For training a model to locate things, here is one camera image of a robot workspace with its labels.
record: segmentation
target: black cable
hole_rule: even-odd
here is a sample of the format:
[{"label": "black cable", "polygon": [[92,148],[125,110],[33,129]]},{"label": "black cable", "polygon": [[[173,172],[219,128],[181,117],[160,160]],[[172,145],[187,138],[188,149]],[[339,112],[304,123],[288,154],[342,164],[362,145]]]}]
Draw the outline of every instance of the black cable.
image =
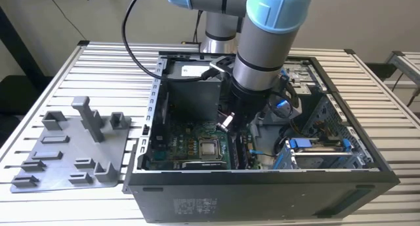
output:
[{"label": "black cable", "polygon": [[264,155],[264,156],[268,156],[268,157],[276,157],[275,155],[268,155],[268,154],[264,154],[264,153],[256,154],[256,155]]},{"label": "black cable", "polygon": [[58,5],[57,5],[57,3],[56,3],[53,0],[50,0],[50,1],[53,2],[53,4],[56,5],[57,9],[60,10],[60,12],[61,12],[61,14],[62,14],[65,20],[68,21],[68,23],[72,25],[72,27],[74,28],[74,30],[78,32],[81,38],[82,38],[84,40],[86,40],[85,37],[84,37],[84,35],[82,35],[82,33],[81,33],[80,30],[77,29],[77,27],[73,25],[73,23],[70,22],[70,20],[66,18],[65,14],[64,14],[64,12],[62,12],[62,10],[61,10],[61,8],[60,8]]},{"label": "black cable", "polygon": [[320,130],[315,131],[314,134],[308,136],[308,138],[312,138],[318,133],[320,133]]},{"label": "black cable", "polygon": [[395,79],[394,85],[393,85],[393,87],[391,87],[391,90],[390,90],[391,92],[393,92],[393,90],[394,90],[395,84],[398,83],[398,81],[399,81],[402,75],[403,75],[403,73],[401,72],[401,75],[399,75],[399,77]]},{"label": "black cable", "polygon": [[406,107],[409,107],[409,105],[413,103],[413,100],[414,100],[414,96],[411,96],[411,98],[409,99]]},{"label": "black cable", "polygon": [[197,10],[196,12],[196,20],[195,20],[195,30],[193,30],[193,35],[192,35],[192,43],[197,43],[197,37],[196,37],[196,31],[197,31],[197,25],[199,25],[199,21],[201,18],[201,10]]},{"label": "black cable", "polygon": [[282,142],[286,139],[286,137],[283,137],[287,129],[290,128],[290,125],[283,125],[279,129],[278,129],[278,137],[274,141],[274,146],[272,146],[272,151],[274,153],[279,153],[280,149],[282,149]]},{"label": "black cable", "polygon": [[308,137],[307,137],[304,134],[302,134],[302,132],[298,130],[298,127],[296,127],[296,125],[295,125],[292,119],[290,119],[288,123],[290,123],[290,127],[291,127],[292,131],[294,131],[296,134],[302,135],[303,137],[308,138]]},{"label": "black cable", "polygon": [[125,24],[127,24],[128,16],[129,16],[129,13],[131,13],[131,10],[132,10],[132,7],[133,7],[136,1],[137,1],[137,0],[131,0],[131,3],[129,3],[128,8],[127,8],[125,16],[124,16],[124,19],[123,19],[121,29],[120,29],[120,31],[121,31],[121,37],[123,37],[123,43],[124,43],[125,50],[127,50],[127,52],[128,52],[128,55],[129,55],[132,61],[135,62],[135,64],[137,65],[137,67],[141,69],[141,71],[144,71],[144,73],[145,73],[148,76],[151,76],[151,77],[153,77],[153,78],[156,78],[156,79],[159,79],[159,80],[169,81],[169,82],[193,82],[193,81],[204,80],[204,79],[203,79],[204,73],[205,73],[207,71],[209,71],[211,69],[207,70],[207,71],[201,74],[201,76],[197,77],[197,78],[172,79],[172,78],[161,77],[161,76],[153,74],[152,72],[149,72],[149,71],[145,69],[145,67],[141,65],[141,63],[137,61],[136,56],[133,55],[133,53],[132,53],[132,51],[131,51],[131,49],[129,49],[128,42],[127,42],[127,35],[125,35]]}]

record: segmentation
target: label sticker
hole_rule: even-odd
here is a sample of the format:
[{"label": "label sticker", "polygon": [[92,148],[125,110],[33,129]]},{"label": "label sticker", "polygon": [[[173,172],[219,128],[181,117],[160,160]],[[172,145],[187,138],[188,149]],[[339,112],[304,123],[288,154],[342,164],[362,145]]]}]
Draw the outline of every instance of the label sticker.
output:
[{"label": "label sticker", "polygon": [[181,67],[180,76],[200,77],[201,73],[209,69],[204,65],[184,65]]},{"label": "label sticker", "polygon": [[213,214],[216,198],[176,198],[173,199],[175,214]]}]

